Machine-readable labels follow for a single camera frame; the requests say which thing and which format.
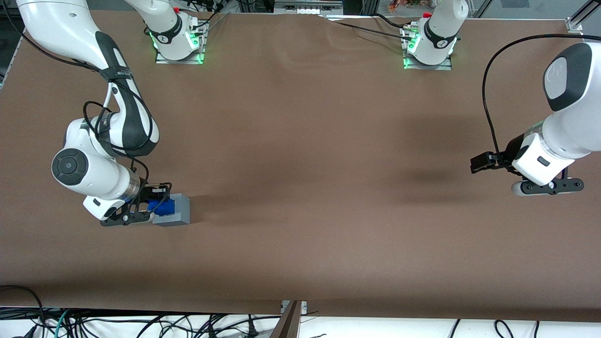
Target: gray box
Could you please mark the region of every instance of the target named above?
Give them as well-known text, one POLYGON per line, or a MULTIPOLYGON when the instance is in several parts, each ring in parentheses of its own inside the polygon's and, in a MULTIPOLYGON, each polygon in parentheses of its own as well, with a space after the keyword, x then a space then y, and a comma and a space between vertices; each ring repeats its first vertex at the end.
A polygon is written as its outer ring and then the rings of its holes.
POLYGON ((165 216, 155 215, 152 223, 161 227, 190 224, 190 199, 183 194, 173 194, 171 199, 175 201, 175 213, 165 216))

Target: brown table surface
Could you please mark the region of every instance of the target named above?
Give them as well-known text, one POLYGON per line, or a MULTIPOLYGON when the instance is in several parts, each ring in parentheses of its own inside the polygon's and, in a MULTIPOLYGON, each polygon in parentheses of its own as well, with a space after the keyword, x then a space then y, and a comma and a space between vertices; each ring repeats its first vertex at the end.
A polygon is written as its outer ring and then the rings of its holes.
MULTIPOLYGON (((516 176, 469 172, 493 150, 484 66, 562 21, 469 20, 453 71, 427 72, 403 69, 395 39, 309 15, 229 15, 205 64, 156 65, 135 12, 93 16, 160 127, 150 181, 190 196, 194 223, 104 228, 54 181, 68 123, 106 87, 22 44, 0 93, 3 284, 60 307, 277 313, 303 299, 320 315, 601 321, 599 155, 571 167, 586 184, 572 195, 516 197, 516 176)), ((524 43, 493 66, 501 147, 551 113, 542 74, 572 43, 524 43)))

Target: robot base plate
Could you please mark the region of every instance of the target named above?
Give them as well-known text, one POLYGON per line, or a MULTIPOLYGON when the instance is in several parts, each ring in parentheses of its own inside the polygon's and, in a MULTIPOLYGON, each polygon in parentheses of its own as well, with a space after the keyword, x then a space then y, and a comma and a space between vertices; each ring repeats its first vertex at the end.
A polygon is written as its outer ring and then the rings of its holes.
POLYGON ((200 29, 198 29, 198 44, 197 50, 193 51, 188 57, 181 60, 169 60, 165 58, 159 51, 156 52, 155 63, 157 64, 203 64, 204 53, 207 49, 207 35, 209 34, 209 24, 206 23, 200 29))

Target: round joint cap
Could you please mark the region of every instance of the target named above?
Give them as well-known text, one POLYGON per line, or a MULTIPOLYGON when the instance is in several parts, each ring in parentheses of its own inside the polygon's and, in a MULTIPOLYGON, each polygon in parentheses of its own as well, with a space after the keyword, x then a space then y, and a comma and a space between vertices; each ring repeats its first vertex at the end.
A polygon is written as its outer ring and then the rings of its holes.
POLYGON ((88 171, 88 158, 75 148, 63 149, 52 161, 52 174, 64 185, 77 185, 88 171))

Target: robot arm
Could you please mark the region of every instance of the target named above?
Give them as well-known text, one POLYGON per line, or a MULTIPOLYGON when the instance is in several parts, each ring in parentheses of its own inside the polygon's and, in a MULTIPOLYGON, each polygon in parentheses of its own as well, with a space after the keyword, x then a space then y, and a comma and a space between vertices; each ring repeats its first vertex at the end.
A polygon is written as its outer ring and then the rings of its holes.
POLYGON ((423 64, 442 63, 452 53, 468 13, 465 0, 439 1, 431 17, 423 17, 416 23, 419 35, 407 51, 423 64))
POLYGON ((159 141, 159 129, 141 100, 117 44, 94 24, 85 0, 18 0, 32 38, 46 49, 99 69, 120 111, 69 124, 63 149, 52 161, 60 184, 84 194, 84 206, 100 220, 139 194, 137 174, 115 157, 145 156, 159 141))
POLYGON ((601 150, 601 43, 577 43, 551 62, 544 76, 553 114, 530 127, 512 166, 547 185, 574 160, 601 150))
POLYGON ((169 60, 181 60, 199 48, 198 19, 175 12, 164 0, 125 0, 142 17, 154 45, 169 60))

